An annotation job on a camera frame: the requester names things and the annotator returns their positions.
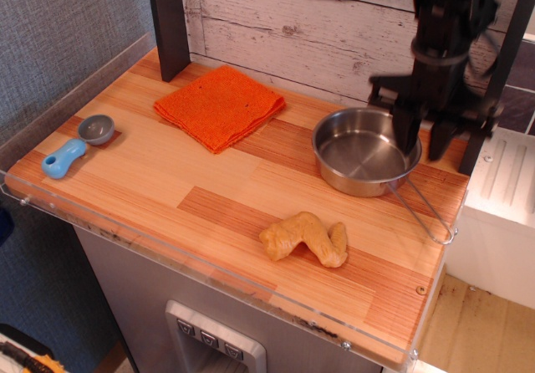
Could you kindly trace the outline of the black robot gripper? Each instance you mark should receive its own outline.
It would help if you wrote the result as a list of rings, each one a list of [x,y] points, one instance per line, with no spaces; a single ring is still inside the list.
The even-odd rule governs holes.
[[[396,143],[406,155],[415,147],[422,121],[431,122],[428,159],[438,161],[457,135],[491,130],[487,126],[494,125],[490,105],[467,84],[466,71],[484,79],[492,75],[497,63],[477,74],[469,51],[440,57],[416,50],[414,56],[410,74],[369,78],[369,103],[390,112]]]

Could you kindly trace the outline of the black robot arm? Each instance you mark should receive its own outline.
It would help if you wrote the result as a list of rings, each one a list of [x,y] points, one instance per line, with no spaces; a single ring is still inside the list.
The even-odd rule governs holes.
[[[369,102],[387,108],[395,140],[410,153],[423,120],[431,122],[428,158],[441,159],[452,139],[489,133],[494,113],[466,82],[472,44],[494,23],[497,0],[414,0],[418,21],[408,75],[372,76]]]

